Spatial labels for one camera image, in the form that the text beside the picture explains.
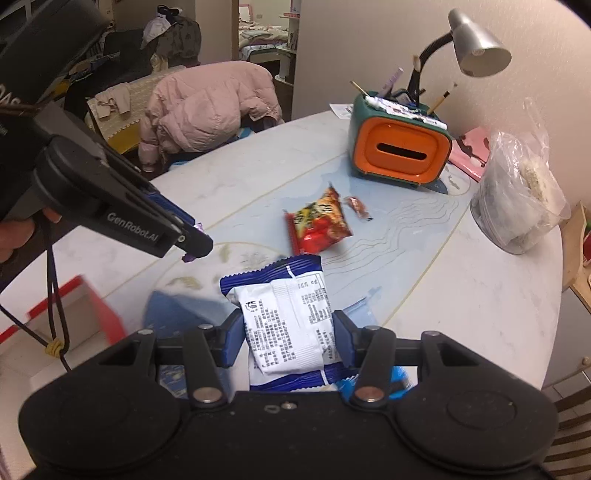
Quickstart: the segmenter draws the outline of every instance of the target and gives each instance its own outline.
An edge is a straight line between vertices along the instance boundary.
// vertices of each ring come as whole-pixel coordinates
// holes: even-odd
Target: metal screw
[[[290,401],[285,401],[281,404],[281,408],[283,408],[283,410],[295,410],[297,408],[297,404]]]
[[[355,390],[355,397],[369,403],[380,401],[384,396],[384,391],[378,387],[361,387]]]
[[[215,387],[201,387],[193,392],[193,398],[201,403],[214,403],[222,398],[222,392]]]
[[[281,411],[279,405],[265,405],[263,410],[265,410],[267,413],[279,413]]]

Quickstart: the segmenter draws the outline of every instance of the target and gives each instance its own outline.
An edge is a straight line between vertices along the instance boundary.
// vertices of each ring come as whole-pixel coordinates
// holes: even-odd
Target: desk lamp
[[[408,84],[411,100],[419,105],[420,77],[427,59],[442,46],[453,42],[460,70],[469,77],[488,77],[499,73],[511,62],[511,53],[486,28],[474,23],[454,8],[448,15],[452,30],[431,43],[419,55],[421,69],[413,70]]]

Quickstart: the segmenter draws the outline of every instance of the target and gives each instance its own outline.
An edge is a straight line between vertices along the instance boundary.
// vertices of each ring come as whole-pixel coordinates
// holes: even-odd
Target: paper
[[[329,106],[341,120],[351,120],[351,113],[353,112],[352,103],[329,103]]]
[[[270,283],[234,287],[251,348],[251,384],[322,370],[339,361],[324,277],[313,271]],[[258,377],[260,383],[252,383]]]
[[[379,97],[365,97],[365,102],[376,110],[382,110],[388,115],[401,116],[404,118],[410,118],[412,120],[419,120],[425,124],[439,127],[443,130],[447,130],[447,125],[443,122],[436,120],[430,116],[422,115],[422,112],[418,109],[411,110],[405,105],[400,103],[385,100]]]

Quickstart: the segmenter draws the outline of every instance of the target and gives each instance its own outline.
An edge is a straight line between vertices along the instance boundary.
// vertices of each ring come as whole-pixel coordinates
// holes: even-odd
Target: pen holder
[[[420,105],[420,109],[426,112],[427,107]],[[434,125],[375,110],[358,95],[348,148],[357,173],[418,186],[439,177],[452,151],[452,138]]]

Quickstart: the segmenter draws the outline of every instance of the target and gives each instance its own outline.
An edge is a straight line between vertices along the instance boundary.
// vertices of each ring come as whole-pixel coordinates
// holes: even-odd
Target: human hand
[[[61,215],[47,207],[43,209],[43,214],[53,223],[61,219]],[[7,261],[15,248],[21,248],[26,244],[34,231],[35,223],[30,218],[0,222],[0,263]]]

